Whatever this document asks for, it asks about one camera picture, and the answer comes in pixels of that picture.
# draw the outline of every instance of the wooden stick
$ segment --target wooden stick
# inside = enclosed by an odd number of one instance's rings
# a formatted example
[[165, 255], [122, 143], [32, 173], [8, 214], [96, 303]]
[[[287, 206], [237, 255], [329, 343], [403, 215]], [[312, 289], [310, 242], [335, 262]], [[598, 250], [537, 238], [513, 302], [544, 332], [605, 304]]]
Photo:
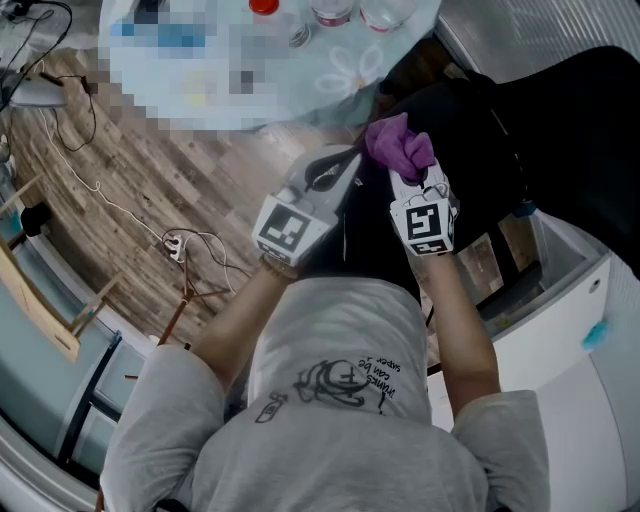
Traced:
[[24, 194], [27, 190], [29, 190], [33, 185], [35, 185], [40, 178], [44, 176], [42, 173], [38, 174], [35, 178], [31, 178], [20, 190], [18, 190], [15, 194], [13, 194], [9, 199], [7, 199], [2, 206], [0, 206], [0, 216], [4, 215], [13, 203]]
[[194, 299], [204, 299], [205, 297], [215, 297], [216, 295], [224, 295], [225, 293], [230, 293], [231, 290], [218, 290], [217, 292], [209, 292], [209, 293], [198, 293], [194, 295]]
[[75, 320], [69, 324], [69, 331], [73, 332], [76, 330], [78, 325], [80, 325], [80, 323], [82, 323], [82, 321], [87, 318], [87, 315], [98, 307], [98, 305], [102, 301], [102, 297], [104, 297], [107, 293], [109, 293], [109, 290], [111, 290], [111, 288], [113, 288], [116, 285], [116, 283], [120, 280], [121, 277], [122, 277], [122, 272], [118, 272], [115, 276], [111, 278], [111, 281], [109, 281], [104, 286], [104, 288], [102, 288], [102, 290], [98, 292], [98, 294], [91, 300], [91, 302], [89, 302], [89, 304], [87, 304], [84, 307], [84, 309], [80, 311], [80, 313], [75, 318]]
[[180, 301], [180, 305], [178, 306], [178, 309], [176, 309], [176, 312], [171, 317], [171, 320], [169, 321], [169, 325], [167, 325], [167, 328], [162, 333], [162, 337], [160, 338], [160, 341], [156, 346], [159, 347], [160, 345], [164, 345], [167, 342], [167, 340], [169, 339], [169, 335], [171, 334], [171, 331], [173, 331], [173, 328], [178, 323], [178, 319], [180, 318], [180, 315], [184, 311], [184, 308], [186, 308], [187, 304], [191, 302], [193, 295], [194, 295], [194, 291], [191, 288], [189, 288], [185, 296], [182, 297], [182, 300]]

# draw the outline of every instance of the printed graphic on shirt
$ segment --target printed graphic on shirt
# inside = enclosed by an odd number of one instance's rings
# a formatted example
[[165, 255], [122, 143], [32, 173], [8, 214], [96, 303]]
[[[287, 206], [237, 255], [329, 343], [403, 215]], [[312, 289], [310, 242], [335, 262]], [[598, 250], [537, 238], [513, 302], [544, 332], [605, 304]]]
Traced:
[[262, 409], [262, 412], [256, 418], [256, 423], [267, 423], [271, 421], [288, 398], [288, 395], [276, 393], [275, 391], [271, 393], [269, 395], [271, 401], [264, 406], [264, 409]]
[[362, 407], [364, 397], [358, 395], [369, 385], [367, 376], [349, 361], [321, 361], [309, 370], [298, 373], [298, 382], [293, 387], [300, 400], [336, 401], [351, 407]]
[[379, 414], [384, 414], [383, 404], [396, 394], [393, 377], [400, 372], [400, 365], [380, 357], [363, 356], [357, 365], [346, 359], [325, 359], [298, 372], [293, 387], [304, 403], [317, 400], [357, 408], [369, 405], [367, 400], [371, 400], [372, 395], [363, 391], [373, 390], [375, 407]]

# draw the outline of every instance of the wooden plank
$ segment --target wooden plank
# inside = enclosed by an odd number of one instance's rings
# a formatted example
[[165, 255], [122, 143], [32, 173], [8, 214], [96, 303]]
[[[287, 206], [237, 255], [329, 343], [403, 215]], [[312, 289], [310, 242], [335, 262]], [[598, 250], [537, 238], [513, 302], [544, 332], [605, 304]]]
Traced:
[[105, 301], [102, 301], [98, 305], [98, 308], [93, 312], [93, 314], [91, 316], [87, 317], [85, 322], [78, 329], [78, 332], [76, 332], [76, 338], [80, 339], [80, 336], [82, 336], [82, 333], [84, 332], [84, 330], [89, 326], [91, 321], [100, 314], [100, 311], [102, 311], [102, 308], [104, 308], [106, 304], [107, 303]]
[[89, 313], [91, 311], [93, 311], [94, 309], [96, 309], [100, 303], [102, 302], [102, 298], [109, 293], [109, 290], [111, 290], [111, 288], [113, 288], [116, 283], [120, 280], [120, 278], [122, 277], [122, 273], [118, 272], [115, 276], [113, 276], [111, 278], [111, 280], [102, 287], [102, 290], [100, 290], [96, 296], [91, 299], [91, 302], [89, 302], [89, 304], [87, 304], [82, 311], [80, 311], [80, 313], [78, 313], [78, 316], [76, 316], [76, 318], [73, 320], [73, 322], [71, 322], [69, 324], [69, 330], [71, 332], [75, 331], [76, 328], [84, 321], [87, 319], [87, 316], [89, 315]]
[[27, 317], [64, 356], [75, 363], [80, 342], [46, 298], [24, 275], [7, 244], [0, 240], [0, 280]]
[[42, 178], [42, 174], [36, 175], [31, 178], [20, 190], [14, 193], [9, 199], [7, 199], [2, 206], [0, 206], [0, 217], [16, 202], [16, 200], [24, 194], [27, 190], [33, 187]]

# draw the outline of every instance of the blue object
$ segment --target blue object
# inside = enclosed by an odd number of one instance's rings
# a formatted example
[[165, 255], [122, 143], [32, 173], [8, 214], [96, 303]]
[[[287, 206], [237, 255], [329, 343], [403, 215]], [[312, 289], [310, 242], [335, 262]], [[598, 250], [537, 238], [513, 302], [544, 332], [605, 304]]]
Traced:
[[582, 340], [582, 348], [584, 350], [593, 350], [597, 346], [601, 345], [607, 338], [608, 330], [609, 326], [607, 325], [607, 322], [598, 322]]

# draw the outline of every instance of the red bottle cap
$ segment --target red bottle cap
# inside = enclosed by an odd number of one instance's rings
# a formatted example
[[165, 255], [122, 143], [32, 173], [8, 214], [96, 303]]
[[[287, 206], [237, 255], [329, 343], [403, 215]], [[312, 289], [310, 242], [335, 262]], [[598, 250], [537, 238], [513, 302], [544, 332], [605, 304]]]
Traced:
[[249, 0], [249, 9], [262, 16], [273, 14], [279, 6], [279, 0]]

